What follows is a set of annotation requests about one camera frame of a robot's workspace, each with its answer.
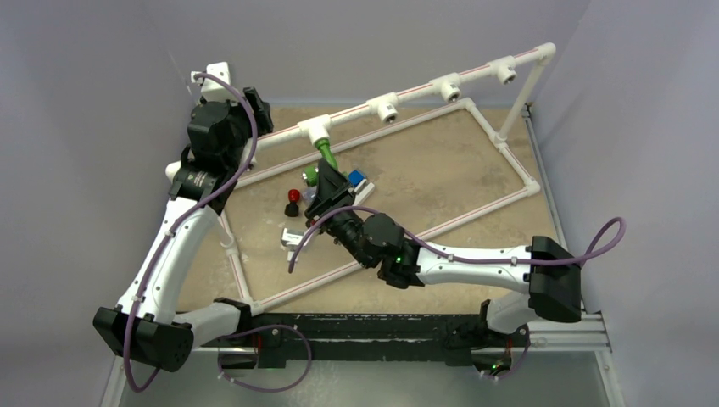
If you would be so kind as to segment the white pvc pipe frame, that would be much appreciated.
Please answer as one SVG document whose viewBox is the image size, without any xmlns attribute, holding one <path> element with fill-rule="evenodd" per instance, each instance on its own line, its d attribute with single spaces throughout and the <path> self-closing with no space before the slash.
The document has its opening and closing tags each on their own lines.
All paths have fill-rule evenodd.
<svg viewBox="0 0 719 407">
<path fill-rule="evenodd" d="M 526 106 L 555 51 L 545 43 L 335 113 L 281 109 L 281 129 L 260 144 L 259 167 L 240 180 L 221 221 L 236 241 L 205 239 L 178 310 L 228 297 L 270 312 L 470 314 L 502 296 L 500 287 L 459 283 L 398 290 L 325 235 L 288 272 L 281 231 L 304 221 L 281 205 L 318 158 L 315 141 L 328 138 L 344 170 L 375 184 L 364 205 L 422 239 L 503 248 L 554 235 Z"/>
</svg>

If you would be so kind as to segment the aluminium table frame rail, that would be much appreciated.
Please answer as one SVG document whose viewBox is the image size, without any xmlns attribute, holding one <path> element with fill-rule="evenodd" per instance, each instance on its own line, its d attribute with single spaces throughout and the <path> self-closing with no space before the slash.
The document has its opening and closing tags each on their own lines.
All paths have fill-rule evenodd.
<svg viewBox="0 0 719 407">
<path fill-rule="evenodd" d="M 561 324 L 551 321 L 532 321 L 527 324 L 529 334 L 527 346 L 549 351 L 592 351 L 606 347 L 608 340 L 604 325 L 597 318 L 589 317 L 574 324 Z M 224 349 L 235 351 L 245 348 L 211 348 L 209 342 L 197 346 L 197 351 Z"/>
</svg>

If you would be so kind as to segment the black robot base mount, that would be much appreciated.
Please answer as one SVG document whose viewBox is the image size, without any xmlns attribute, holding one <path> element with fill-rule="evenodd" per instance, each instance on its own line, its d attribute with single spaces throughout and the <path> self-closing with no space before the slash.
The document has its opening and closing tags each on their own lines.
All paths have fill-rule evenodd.
<svg viewBox="0 0 719 407">
<path fill-rule="evenodd" d="M 292 314 L 255 316 L 249 337 L 221 338 L 211 348 L 259 351 L 262 368 L 290 360 L 443 362 L 489 369 L 508 366 L 510 352 L 527 346 L 527 325 L 492 332 L 479 314 Z"/>
</svg>

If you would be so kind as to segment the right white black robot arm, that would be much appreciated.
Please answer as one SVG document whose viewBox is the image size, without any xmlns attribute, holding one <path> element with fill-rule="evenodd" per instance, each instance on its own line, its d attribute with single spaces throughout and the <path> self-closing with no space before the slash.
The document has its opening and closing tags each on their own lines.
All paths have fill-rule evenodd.
<svg viewBox="0 0 719 407">
<path fill-rule="evenodd" d="M 527 246 L 453 248 L 428 243 L 389 215 L 358 213 L 353 185 L 327 160 L 315 167 L 315 198 L 305 211 L 310 232 L 326 233 L 365 269 L 391 287 L 407 289 L 462 283 L 500 287 L 476 323 L 478 338 L 495 345 L 536 319 L 576 323 L 582 319 L 581 266 L 554 239 L 535 236 Z"/>
</svg>

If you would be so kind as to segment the green water faucet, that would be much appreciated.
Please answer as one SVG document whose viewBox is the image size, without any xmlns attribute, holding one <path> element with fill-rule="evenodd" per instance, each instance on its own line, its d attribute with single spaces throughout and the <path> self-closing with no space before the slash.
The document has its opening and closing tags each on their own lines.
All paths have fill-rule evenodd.
<svg viewBox="0 0 719 407">
<path fill-rule="evenodd" d="M 320 158 L 316 164 L 309 165 L 303 169 L 302 178 L 307 187 L 315 187 L 317 185 L 320 162 L 325 162 L 334 170 L 338 168 L 337 160 L 332 152 L 332 146 L 328 138 L 320 139 L 314 146 L 320 154 Z"/>
</svg>

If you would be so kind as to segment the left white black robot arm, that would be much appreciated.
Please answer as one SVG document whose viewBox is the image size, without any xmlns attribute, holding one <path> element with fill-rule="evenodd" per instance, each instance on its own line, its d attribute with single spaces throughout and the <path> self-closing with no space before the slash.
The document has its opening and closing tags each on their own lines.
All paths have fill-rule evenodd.
<svg viewBox="0 0 719 407">
<path fill-rule="evenodd" d="M 133 283 L 112 308 L 101 307 L 93 327 L 126 364 L 177 371 L 192 349 L 222 337 L 233 347 L 253 335 L 248 304 L 218 298 L 178 313 L 181 288 L 205 236 L 247 170 L 259 137 L 272 132 L 270 105 L 252 87 L 235 97 L 204 94 L 187 126 L 189 143 L 172 177 L 163 223 Z"/>
</svg>

